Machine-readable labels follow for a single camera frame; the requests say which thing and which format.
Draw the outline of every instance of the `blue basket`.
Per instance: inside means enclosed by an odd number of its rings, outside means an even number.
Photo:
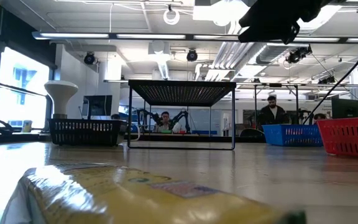
[[[266,142],[276,146],[323,146],[317,125],[263,125]]]

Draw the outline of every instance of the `white lamp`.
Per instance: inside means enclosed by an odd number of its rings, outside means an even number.
[[[53,116],[56,119],[67,119],[67,102],[78,91],[74,83],[52,80],[44,85],[53,101]]]

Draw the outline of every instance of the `black wall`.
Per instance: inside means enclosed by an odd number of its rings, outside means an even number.
[[[0,6],[0,52],[10,47],[44,65],[56,68],[56,45],[48,40],[35,40],[33,27]]]

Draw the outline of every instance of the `yellow package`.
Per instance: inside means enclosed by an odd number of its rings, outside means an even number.
[[[1,223],[18,219],[18,209],[27,209],[19,211],[22,223],[306,223],[303,212],[285,213],[185,180],[103,164],[28,170]]]

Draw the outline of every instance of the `dark jacket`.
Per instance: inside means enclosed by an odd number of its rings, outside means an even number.
[[[283,124],[285,122],[285,110],[281,106],[276,105],[276,107],[276,118],[274,118],[274,115],[269,106],[265,106],[260,110],[259,121],[261,124]]]

